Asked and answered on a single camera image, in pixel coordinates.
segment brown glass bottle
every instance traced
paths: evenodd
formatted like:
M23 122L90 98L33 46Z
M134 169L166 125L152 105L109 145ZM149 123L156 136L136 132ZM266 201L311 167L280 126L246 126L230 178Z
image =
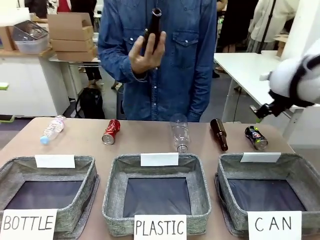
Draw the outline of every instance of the brown glass bottle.
M162 12L161 12L160 8L156 7L154 9L152 9L151 14L152 14L151 23L150 23L149 27L145 30L144 36L143 36L144 37L144 42L143 42L143 46L142 46L143 51L146 50L150 34L155 35L153 51L156 50L156 48L158 46L159 39L160 39L160 34L161 34L160 19L162 16Z
M228 150L227 133L222 121L220 119L213 119L210 122L210 126L213 131L214 138L219 143L221 150L224 152L227 151Z

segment black pants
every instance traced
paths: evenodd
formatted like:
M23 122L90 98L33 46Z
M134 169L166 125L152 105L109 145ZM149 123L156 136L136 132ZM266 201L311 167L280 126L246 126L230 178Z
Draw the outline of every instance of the black pants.
M85 73L89 81L102 79L99 67L85 67Z

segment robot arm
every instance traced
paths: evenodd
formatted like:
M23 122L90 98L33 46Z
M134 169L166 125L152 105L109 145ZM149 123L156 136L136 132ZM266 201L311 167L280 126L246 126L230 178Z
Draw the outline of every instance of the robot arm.
M255 112L259 119L271 114L277 117L293 105L320 104L320 39L302 57L282 61L268 80L274 101Z

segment floor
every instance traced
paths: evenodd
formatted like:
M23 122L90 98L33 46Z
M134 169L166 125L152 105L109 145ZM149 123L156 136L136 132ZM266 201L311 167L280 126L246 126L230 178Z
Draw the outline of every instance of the floor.
M116 99L117 93L111 89L113 80L102 69L100 69L103 78L102 85L102 97L103 97L103 110L107 119L116 118ZM82 85L87 86L87 76L85 73L80 74ZM231 78L227 74L220 74L219 78L213 78L211 84L210 103L203 113L200 121L208 123L214 118L221 118L224 111L225 101L227 98L229 85ZM254 105L255 102L250 96L246 94L240 94L237 102L234 103L234 117L230 121L241 123L253 123L255 122L255 115L249 109L250 105ZM75 117L75 102L70 103L70 107L65 112L66 117ZM12 139L14 136L27 125L31 119L17 118L12 123L0 124L0 150ZM320 149L299 149L294 150L305 156L307 159L316 158L320 154Z

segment black bag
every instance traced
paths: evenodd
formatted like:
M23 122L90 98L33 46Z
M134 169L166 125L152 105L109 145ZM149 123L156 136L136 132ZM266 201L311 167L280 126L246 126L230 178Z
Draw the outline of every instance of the black bag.
M97 88L85 87L75 104L75 113L78 118L82 117L78 112L78 104L86 119L105 119L101 91Z

